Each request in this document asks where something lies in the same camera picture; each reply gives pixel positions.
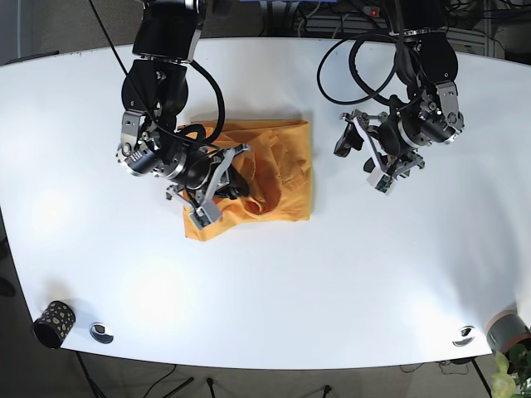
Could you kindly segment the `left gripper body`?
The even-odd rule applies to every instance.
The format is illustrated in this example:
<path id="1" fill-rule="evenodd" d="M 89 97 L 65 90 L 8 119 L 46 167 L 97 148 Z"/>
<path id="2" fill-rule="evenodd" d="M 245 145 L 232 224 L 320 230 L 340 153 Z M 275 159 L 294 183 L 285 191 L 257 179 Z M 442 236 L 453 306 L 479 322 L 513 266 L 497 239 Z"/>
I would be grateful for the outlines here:
<path id="1" fill-rule="evenodd" d="M 370 115 L 356 109 L 343 113 L 342 120 L 347 126 L 356 128 L 363 146 L 370 152 L 369 158 L 376 164 L 367 181 L 377 191 L 389 195 L 400 178 L 409 177 L 415 167 L 425 167 L 424 158 L 417 152 L 418 146 L 403 140 L 399 123 L 388 113 Z"/>

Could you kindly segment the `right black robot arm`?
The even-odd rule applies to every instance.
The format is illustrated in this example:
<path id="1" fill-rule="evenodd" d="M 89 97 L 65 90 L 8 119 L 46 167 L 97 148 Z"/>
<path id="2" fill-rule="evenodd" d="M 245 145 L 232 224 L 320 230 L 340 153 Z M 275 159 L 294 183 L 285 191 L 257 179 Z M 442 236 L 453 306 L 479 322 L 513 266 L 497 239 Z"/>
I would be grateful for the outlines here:
<path id="1" fill-rule="evenodd" d="M 225 122 L 225 102 L 218 83 L 193 59 L 206 11 L 203 1 L 144 2 L 133 46 L 136 58 L 121 90 L 124 115 L 116 153 L 129 174 L 170 181 L 168 198 L 188 209 L 198 230 L 221 218 L 217 198 L 234 200 L 249 193 L 232 162 L 250 148 L 215 145 Z M 189 68 L 214 90 L 218 117 L 211 133 L 202 124 L 177 126 L 188 101 Z"/>

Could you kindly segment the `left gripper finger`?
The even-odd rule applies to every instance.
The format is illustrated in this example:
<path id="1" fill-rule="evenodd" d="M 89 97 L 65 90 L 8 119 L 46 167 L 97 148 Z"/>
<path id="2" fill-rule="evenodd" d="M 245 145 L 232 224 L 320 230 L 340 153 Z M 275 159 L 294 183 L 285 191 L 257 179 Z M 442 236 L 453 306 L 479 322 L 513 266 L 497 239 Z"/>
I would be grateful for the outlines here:
<path id="1" fill-rule="evenodd" d="M 334 155 L 346 158 L 352 150 L 360 151 L 363 139 L 354 126 L 347 126 L 334 147 Z"/>
<path id="2" fill-rule="evenodd" d="M 372 158 L 369 158 L 363 165 L 363 170 L 367 174 L 372 173 L 375 170 L 375 168 L 376 168 L 376 164 L 374 163 Z"/>

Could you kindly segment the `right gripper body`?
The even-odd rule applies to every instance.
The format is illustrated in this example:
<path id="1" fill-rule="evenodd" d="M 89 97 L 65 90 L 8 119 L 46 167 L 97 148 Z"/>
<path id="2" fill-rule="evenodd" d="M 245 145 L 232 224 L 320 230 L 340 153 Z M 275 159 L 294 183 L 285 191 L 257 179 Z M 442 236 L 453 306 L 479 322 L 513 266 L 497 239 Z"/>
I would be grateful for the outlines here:
<path id="1" fill-rule="evenodd" d="M 167 199 L 176 199 L 188 209 L 188 218 L 197 228 L 205 228 L 221 217 L 215 200 L 222 197 L 222 188 L 229 183 L 229 170 L 235 158 L 251 148 L 242 143 L 213 154 L 198 154 L 183 172 L 173 179 L 166 190 Z"/>

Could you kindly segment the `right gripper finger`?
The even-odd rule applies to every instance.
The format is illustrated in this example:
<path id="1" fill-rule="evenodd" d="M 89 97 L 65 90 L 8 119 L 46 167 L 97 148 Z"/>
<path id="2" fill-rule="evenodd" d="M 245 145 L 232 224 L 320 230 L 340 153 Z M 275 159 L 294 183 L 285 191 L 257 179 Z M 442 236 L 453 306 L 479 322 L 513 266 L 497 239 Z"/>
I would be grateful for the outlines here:
<path id="1" fill-rule="evenodd" d="M 250 188 L 246 179 L 237 170 L 229 170 L 228 176 L 229 183 L 222 188 L 223 198 L 236 200 L 250 195 Z"/>

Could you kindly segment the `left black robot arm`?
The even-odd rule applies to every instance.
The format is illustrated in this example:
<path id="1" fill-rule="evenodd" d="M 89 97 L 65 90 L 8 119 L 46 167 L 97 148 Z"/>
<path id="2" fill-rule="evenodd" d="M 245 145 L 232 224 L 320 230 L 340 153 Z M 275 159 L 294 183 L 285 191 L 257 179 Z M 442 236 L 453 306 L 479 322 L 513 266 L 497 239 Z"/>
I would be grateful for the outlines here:
<path id="1" fill-rule="evenodd" d="M 399 178 L 406 178 L 414 167 L 424 168 L 419 148 L 433 143 L 452 143 L 464 128 L 455 78 L 458 60 L 446 36 L 444 12 L 437 1 L 384 1 L 386 33 L 367 32 L 353 36 L 348 67 L 354 81 L 364 92 L 357 106 L 375 100 L 387 107 L 376 115 L 358 109 L 342 114 L 346 127 L 334 147 L 334 154 L 345 158 L 351 150 L 368 148 L 369 159 L 363 170 L 368 183 L 389 194 Z M 382 96 L 389 84 L 371 88 L 355 64 L 362 44 L 375 38 L 393 42 L 395 55 L 391 76 L 406 86 L 407 101 L 397 95 Z"/>

